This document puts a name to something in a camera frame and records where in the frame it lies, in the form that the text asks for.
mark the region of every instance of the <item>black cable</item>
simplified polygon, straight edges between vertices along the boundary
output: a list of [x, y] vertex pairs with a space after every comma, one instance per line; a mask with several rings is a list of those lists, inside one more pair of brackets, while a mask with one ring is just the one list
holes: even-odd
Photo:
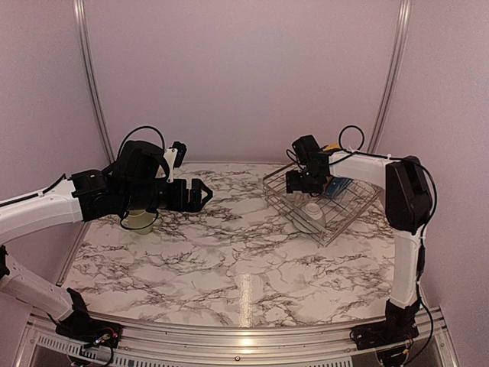
[[404, 363], [404, 365], [409, 365], [411, 364], [416, 358], [419, 357], [419, 355], [426, 349], [426, 347], [429, 345], [429, 342], [431, 342], [431, 338], [433, 337], [433, 333], [435, 331], [435, 321], [433, 320], [433, 315], [431, 312], [429, 312], [428, 307], [424, 304], [423, 299], [421, 298], [421, 293], [419, 292], [419, 285], [416, 286], [416, 292], [418, 294], [419, 302], [421, 303], [421, 306], [426, 310], [428, 313], [429, 317], [429, 322], [431, 323], [431, 330], [429, 331], [429, 336], [428, 339], [426, 340], [426, 343], [423, 345], [423, 347], [414, 355], [412, 359]]
[[364, 131], [358, 127], [357, 125], [348, 125], [348, 126], [345, 126], [340, 132], [339, 132], [339, 136], [338, 136], [338, 144], [339, 144], [339, 147], [341, 148], [342, 151], [346, 151], [346, 149], [343, 147], [343, 144], [342, 144], [342, 139], [343, 139], [343, 134], [349, 129], [349, 128], [354, 128], [355, 130], [358, 130], [361, 134], [361, 143], [360, 143], [360, 146], [357, 148], [357, 151], [359, 151], [360, 149], [363, 148], [364, 144], [365, 144], [365, 133]]
[[122, 140], [121, 145], [119, 145], [119, 151], [117, 152], [117, 159], [121, 156], [122, 147], [124, 146], [125, 142], [129, 139], [129, 137], [131, 135], [133, 135], [135, 132], [138, 132], [139, 130], [145, 130], [145, 129], [146, 130], [153, 130], [154, 132], [156, 132], [158, 134], [158, 136], [160, 137], [160, 140], [161, 140], [161, 150], [163, 151], [162, 154], [165, 154], [165, 139], [163, 137], [163, 134], [161, 134], [160, 130], [158, 130], [154, 126], [143, 125], [143, 126], [139, 126], [138, 128], [135, 128], [134, 130], [132, 130], [131, 132], [129, 132], [129, 134], [127, 134], [125, 136], [124, 140]]
[[[62, 174], [61, 177], [56, 180], [56, 182], [51, 184], [48, 188], [42, 190], [42, 193], [45, 194], [45, 193], [50, 192], [54, 187], [58, 186], [60, 184], [60, 182], [62, 180], [64, 180], [65, 178], [66, 178], [66, 175]], [[34, 199], [35, 197], [39, 197], [39, 194], [38, 193], [32, 193], [31, 195], [26, 195], [23, 197], [18, 197], [17, 199], [5, 201], [3, 203], [0, 203], [0, 208], [2, 208], [3, 206], [8, 206], [8, 205], [20, 203], [20, 202], [25, 201], [25, 200]]]

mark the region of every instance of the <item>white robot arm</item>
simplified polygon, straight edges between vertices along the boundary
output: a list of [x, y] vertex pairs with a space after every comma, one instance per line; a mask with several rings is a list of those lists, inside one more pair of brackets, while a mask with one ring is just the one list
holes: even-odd
[[65, 336], [92, 342], [107, 327], [120, 330], [118, 324], [90, 318], [80, 294], [27, 270], [4, 244], [63, 223], [88, 222], [108, 214], [124, 218], [131, 209], [200, 211], [212, 191], [201, 180], [193, 179], [187, 189], [186, 180], [173, 179], [173, 168], [180, 166], [185, 151], [185, 145], [173, 143], [163, 155], [156, 145], [128, 141], [120, 158], [104, 171], [80, 172], [70, 179], [63, 175], [47, 189], [0, 202], [0, 291], [45, 311]]
[[288, 193], [321, 194], [328, 177], [362, 180], [385, 190], [385, 213], [395, 241], [393, 287], [386, 303], [386, 320], [352, 329], [357, 348], [416, 338], [419, 332], [414, 317], [421, 304], [418, 282], [425, 263], [423, 236], [433, 207], [425, 168], [412, 156], [390, 159], [341, 148], [324, 151], [311, 135], [297, 139], [292, 146], [300, 169], [286, 173]]
[[[393, 161], [384, 158], [352, 155], [339, 151], [330, 158], [333, 164], [329, 170], [333, 177], [362, 180], [386, 190], [386, 166]], [[416, 273], [418, 254], [421, 246], [421, 230], [419, 227], [415, 234], [393, 228], [395, 243], [395, 266], [390, 302], [400, 308], [414, 304], [418, 297], [416, 294]]]

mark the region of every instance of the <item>marble table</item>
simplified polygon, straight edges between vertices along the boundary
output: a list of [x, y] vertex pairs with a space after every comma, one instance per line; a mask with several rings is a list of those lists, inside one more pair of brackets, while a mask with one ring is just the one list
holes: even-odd
[[214, 198], [170, 213], [148, 235], [92, 223], [65, 286], [89, 310], [165, 323], [295, 326], [384, 314], [393, 237], [379, 203], [324, 247], [267, 206], [270, 164], [185, 164]]

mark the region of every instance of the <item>dish rack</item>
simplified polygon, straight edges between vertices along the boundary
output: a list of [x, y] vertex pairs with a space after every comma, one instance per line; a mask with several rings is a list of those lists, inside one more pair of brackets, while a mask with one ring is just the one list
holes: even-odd
[[[285, 175], [294, 163], [268, 174], [263, 179], [269, 206], [288, 218], [299, 230], [308, 233], [320, 245], [329, 245], [379, 196], [381, 189], [364, 181], [353, 180], [341, 193], [330, 199], [308, 193], [287, 193]], [[325, 226], [305, 214], [307, 203], [319, 205], [325, 215]]]

